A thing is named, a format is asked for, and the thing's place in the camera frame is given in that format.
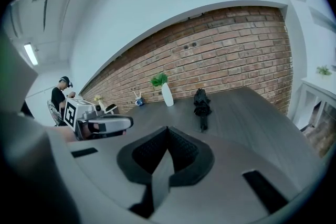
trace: ceiling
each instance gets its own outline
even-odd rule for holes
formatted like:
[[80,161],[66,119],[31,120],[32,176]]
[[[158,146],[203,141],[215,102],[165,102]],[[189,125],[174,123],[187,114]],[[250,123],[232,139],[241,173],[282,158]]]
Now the ceiling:
[[81,18],[95,0],[47,0],[44,28],[45,1],[19,0],[8,7],[3,21],[13,45],[28,61],[23,46],[32,44],[37,72],[68,62]]

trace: brick wall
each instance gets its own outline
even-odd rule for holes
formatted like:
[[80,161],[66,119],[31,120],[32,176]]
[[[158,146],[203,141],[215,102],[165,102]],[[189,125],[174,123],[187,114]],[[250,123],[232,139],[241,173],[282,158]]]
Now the brick wall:
[[135,106],[134,90],[145,102],[163,100],[149,83],[162,71],[175,99],[198,88],[211,93],[248,86],[287,113],[292,63],[283,17],[276,8],[234,7],[171,25],[110,63],[82,96],[92,102],[99,94],[126,113]]

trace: black t-shirt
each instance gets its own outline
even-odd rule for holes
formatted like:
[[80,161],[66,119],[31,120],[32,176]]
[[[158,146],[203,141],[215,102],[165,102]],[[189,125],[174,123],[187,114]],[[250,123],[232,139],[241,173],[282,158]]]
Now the black t-shirt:
[[62,115],[62,119],[64,116],[64,109],[61,109],[61,111],[59,111],[59,104],[65,100],[65,96],[62,93],[62,91],[60,89],[58,89],[57,87],[53,88],[53,91],[51,92],[51,101],[54,104],[56,110],[58,112],[61,112]]

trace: fluorescent light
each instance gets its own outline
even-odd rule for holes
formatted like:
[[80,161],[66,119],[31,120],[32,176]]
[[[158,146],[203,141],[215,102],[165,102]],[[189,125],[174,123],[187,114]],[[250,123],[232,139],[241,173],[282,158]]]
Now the fluorescent light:
[[28,57],[30,58],[30,61],[32,62],[32,64],[35,66],[38,64],[37,60],[36,60],[36,57],[35,57],[35,54],[33,52],[33,48],[31,47],[31,44],[26,44],[25,45],[25,50],[28,54]]

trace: black umbrella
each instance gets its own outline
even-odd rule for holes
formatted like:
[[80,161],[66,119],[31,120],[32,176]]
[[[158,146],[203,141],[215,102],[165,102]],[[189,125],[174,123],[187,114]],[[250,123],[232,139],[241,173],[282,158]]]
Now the black umbrella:
[[206,96],[204,89],[198,89],[194,96],[194,105],[196,106],[194,113],[201,117],[201,132],[208,129],[207,116],[211,113],[209,106],[210,99]]

